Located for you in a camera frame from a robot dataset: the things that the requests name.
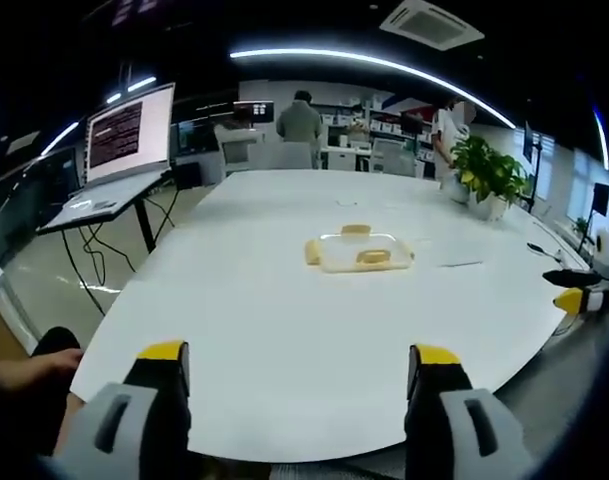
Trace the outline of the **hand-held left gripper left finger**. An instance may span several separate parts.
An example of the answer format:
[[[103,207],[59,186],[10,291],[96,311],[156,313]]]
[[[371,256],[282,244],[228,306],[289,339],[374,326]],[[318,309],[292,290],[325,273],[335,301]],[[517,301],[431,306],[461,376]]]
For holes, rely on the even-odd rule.
[[[50,461],[55,479],[184,479],[191,414],[189,345],[140,352],[125,379],[79,410]]]

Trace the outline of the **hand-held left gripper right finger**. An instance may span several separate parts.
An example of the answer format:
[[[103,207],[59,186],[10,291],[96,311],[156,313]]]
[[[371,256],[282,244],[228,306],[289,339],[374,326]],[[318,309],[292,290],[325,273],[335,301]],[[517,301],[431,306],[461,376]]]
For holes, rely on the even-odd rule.
[[[442,347],[409,349],[405,435],[407,479],[524,479],[533,467],[519,421]]]

